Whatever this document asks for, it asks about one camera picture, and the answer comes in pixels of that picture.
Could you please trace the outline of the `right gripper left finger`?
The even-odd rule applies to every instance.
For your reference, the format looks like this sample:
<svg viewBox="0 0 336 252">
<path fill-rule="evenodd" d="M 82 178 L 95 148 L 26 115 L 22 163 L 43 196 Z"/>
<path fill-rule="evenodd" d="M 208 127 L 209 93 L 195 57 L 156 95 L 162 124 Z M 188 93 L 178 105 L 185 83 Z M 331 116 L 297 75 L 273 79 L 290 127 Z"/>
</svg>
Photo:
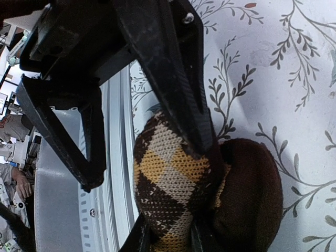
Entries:
<svg viewBox="0 0 336 252">
<path fill-rule="evenodd" d="M 119 252 L 150 252 L 154 238 L 145 216 L 140 214 Z"/>
</svg>

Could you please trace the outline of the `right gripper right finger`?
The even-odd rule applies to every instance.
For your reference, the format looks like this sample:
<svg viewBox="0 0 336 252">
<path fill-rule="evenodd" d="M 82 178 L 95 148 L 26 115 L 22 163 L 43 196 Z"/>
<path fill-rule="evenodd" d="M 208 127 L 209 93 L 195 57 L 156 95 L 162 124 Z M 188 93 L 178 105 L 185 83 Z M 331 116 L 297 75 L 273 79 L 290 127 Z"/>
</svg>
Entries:
<svg viewBox="0 0 336 252">
<path fill-rule="evenodd" d="M 213 233 L 202 220 L 195 220 L 191 226 L 192 251 L 214 251 L 215 241 Z"/>
</svg>

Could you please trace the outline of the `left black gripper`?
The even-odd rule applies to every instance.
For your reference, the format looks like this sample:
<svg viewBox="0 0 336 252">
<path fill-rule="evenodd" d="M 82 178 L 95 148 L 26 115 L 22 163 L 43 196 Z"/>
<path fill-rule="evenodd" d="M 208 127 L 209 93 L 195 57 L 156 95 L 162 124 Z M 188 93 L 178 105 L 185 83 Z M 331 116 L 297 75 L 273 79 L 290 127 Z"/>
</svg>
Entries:
<svg viewBox="0 0 336 252">
<path fill-rule="evenodd" d="M 25 42 L 20 69 L 102 84 L 135 60 L 114 1 L 50 1 Z"/>
</svg>

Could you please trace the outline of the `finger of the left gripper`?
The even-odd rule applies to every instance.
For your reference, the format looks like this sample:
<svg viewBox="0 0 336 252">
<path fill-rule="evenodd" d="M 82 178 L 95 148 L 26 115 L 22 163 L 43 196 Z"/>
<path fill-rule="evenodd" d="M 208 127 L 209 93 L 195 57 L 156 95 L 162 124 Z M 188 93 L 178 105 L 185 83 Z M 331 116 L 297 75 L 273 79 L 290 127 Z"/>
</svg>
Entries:
<svg viewBox="0 0 336 252">
<path fill-rule="evenodd" d="M 81 188 L 90 193 L 102 185 L 107 165 L 102 92 L 98 85 L 22 76 L 17 87 L 17 100 Z M 53 112 L 72 108 L 77 108 L 80 113 L 86 154 L 82 154 Z"/>
<path fill-rule="evenodd" d="M 189 1 L 114 1 L 122 34 L 184 151 L 201 157 L 213 146 L 204 89 L 204 26 Z"/>
</svg>

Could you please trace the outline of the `brown argyle sock pair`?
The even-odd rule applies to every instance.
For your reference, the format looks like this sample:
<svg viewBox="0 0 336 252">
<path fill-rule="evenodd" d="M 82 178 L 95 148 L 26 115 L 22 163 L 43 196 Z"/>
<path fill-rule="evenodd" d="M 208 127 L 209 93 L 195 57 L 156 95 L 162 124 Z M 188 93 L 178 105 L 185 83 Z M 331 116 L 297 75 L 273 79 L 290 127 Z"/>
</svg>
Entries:
<svg viewBox="0 0 336 252">
<path fill-rule="evenodd" d="M 282 219 L 281 177 L 263 144 L 214 142 L 202 157 L 161 111 L 134 146 L 134 196 L 150 227 L 150 251 L 191 251 L 191 225 L 205 220 L 224 251 L 267 251 Z"/>
</svg>

